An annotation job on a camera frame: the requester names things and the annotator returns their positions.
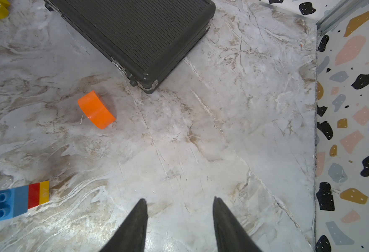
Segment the blue lego brick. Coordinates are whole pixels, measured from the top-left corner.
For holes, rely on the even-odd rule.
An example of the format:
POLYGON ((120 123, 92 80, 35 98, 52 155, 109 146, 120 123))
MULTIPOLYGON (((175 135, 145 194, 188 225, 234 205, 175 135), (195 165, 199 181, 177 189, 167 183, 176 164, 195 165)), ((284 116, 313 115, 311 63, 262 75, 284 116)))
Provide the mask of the blue lego brick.
POLYGON ((14 218, 28 211, 29 187, 21 186, 0 191, 0 221, 14 218))

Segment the orange rounded lego piece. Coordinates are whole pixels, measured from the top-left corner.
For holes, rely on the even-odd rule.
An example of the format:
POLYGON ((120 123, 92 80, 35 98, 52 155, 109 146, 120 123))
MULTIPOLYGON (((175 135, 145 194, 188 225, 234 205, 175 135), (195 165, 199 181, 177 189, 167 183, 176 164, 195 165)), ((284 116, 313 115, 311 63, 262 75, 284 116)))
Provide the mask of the orange rounded lego piece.
POLYGON ((99 129, 105 129, 116 121, 115 116, 106 108, 95 91, 91 91, 77 101, 89 120, 99 129))

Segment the red lego brick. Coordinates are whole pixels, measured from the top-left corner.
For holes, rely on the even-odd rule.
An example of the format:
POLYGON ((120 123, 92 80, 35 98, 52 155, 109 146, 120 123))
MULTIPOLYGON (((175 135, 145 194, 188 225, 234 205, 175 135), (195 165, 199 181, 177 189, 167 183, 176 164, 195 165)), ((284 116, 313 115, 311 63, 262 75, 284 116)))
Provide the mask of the red lego brick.
POLYGON ((30 184, 28 191, 28 209, 38 206, 40 203, 40 183, 30 184))

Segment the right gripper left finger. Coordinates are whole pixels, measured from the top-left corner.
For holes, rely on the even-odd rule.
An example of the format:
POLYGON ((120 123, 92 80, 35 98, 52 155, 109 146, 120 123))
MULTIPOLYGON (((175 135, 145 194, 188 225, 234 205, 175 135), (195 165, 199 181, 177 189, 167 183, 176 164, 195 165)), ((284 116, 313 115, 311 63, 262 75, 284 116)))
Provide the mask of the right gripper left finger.
POLYGON ((141 198, 100 252, 143 252, 147 222, 147 202, 141 198))

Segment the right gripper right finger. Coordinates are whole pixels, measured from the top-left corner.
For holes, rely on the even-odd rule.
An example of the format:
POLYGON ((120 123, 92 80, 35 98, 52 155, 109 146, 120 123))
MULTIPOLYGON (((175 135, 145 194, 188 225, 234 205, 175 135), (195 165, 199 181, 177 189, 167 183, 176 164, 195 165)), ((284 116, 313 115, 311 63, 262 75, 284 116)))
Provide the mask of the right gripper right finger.
POLYGON ((261 252, 220 197, 213 202, 218 252, 261 252))

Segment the yellow lego brick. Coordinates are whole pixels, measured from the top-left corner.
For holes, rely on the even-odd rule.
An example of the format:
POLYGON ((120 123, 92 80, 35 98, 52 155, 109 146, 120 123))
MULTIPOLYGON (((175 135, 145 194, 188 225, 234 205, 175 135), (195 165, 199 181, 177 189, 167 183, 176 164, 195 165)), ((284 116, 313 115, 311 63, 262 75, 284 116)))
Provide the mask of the yellow lego brick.
POLYGON ((45 204, 50 198, 50 181, 40 182, 39 204, 45 204))

